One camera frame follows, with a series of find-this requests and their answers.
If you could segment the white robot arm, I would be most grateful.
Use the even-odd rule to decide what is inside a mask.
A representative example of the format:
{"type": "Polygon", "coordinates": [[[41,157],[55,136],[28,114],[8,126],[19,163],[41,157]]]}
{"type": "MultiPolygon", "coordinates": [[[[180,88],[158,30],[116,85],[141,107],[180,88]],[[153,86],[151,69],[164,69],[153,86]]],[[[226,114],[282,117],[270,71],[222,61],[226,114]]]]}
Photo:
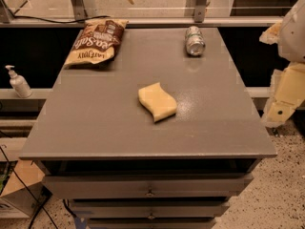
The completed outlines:
{"type": "Polygon", "coordinates": [[[305,0],[298,0],[281,22],[261,34],[259,41],[277,44],[279,56],[289,61],[283,71],[274,70],[261,117],[266,127],[276,128],[305,100],[305,0]]]}

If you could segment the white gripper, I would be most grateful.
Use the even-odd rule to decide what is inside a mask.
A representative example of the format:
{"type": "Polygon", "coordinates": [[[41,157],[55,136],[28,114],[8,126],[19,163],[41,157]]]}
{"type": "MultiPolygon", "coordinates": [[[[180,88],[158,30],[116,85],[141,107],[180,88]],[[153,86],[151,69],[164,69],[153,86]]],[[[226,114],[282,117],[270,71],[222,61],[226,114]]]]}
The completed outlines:
{"type": "MultiPolygon", "coordinates": [[[[278,43],[281,22],[274,23],[259,37],[259,41],[278,43]]],[[[283,71],[274,70],[270,97],[263,110],[261,122],[268,128],[283,125],[305,100],[305,64],[291,62],[283,71]]]]}

